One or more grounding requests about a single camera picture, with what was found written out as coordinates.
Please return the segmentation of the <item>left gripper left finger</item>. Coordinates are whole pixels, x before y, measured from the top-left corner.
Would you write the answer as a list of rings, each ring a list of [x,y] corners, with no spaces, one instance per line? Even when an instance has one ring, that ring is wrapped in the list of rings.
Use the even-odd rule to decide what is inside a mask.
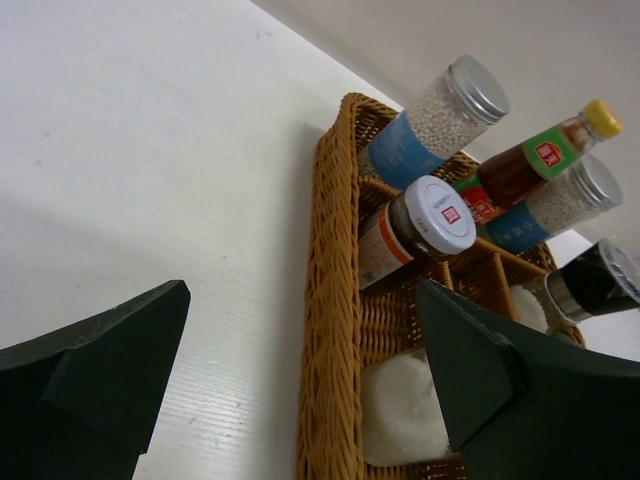
[[[1,351],[4,479],[130,479],[149,448],[190,305],[171,280]]]

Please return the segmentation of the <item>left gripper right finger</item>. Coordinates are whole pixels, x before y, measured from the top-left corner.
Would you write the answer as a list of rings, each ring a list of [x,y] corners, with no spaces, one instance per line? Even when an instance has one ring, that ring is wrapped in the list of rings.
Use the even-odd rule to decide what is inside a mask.
[[[435,281],[417,316],[470,479],[635,479],[639,365],[563,342]]]

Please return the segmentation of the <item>black knob salt grinder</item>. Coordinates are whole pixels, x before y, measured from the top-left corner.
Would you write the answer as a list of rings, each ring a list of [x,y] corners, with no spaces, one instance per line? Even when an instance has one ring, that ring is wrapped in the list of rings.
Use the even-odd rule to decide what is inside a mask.
[[[426,351],[412,348],[361,373],[362,456],[393,467],[453,456]]]

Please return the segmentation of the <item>black top salt grinder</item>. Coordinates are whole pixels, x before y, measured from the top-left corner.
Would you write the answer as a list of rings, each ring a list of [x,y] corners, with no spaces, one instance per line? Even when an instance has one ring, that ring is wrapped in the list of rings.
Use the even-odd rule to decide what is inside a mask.
[[[603,239],[562,268],[510,288],[521,324],[552,337],[591,319],[639,307],[639,261]]]

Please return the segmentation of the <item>white lid sauce jar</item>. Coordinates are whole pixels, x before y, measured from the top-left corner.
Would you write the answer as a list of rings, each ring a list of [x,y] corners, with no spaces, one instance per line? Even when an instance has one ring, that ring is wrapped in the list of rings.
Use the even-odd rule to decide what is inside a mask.
[[[359,289],[385,293],[408,281],[422,263],[469,250],[477,238],[473,216],[459,193],[431,175],[415,180],[359,228]]]

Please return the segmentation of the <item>yellow cap sauce bottle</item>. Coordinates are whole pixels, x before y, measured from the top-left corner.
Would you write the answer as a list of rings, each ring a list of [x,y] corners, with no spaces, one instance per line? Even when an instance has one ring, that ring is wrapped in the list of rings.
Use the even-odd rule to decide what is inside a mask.
[[[624,130],[622,121],[603,100],[589,102],[567,118],[485,160],[454,189],[476,225],[502,216],[559,176],[595,145]]]

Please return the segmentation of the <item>blue label pepper jar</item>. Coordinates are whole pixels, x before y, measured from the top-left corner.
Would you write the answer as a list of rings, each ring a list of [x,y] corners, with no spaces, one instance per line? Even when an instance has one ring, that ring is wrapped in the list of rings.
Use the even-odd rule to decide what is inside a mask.
[[[358,154],[362,177],[400,190],[429,175],[510,112],[494,75],[462,55]]]
[[[519,255],[622,202],[614,175],[586,154],[511,210],[479,227],[478,235]]]

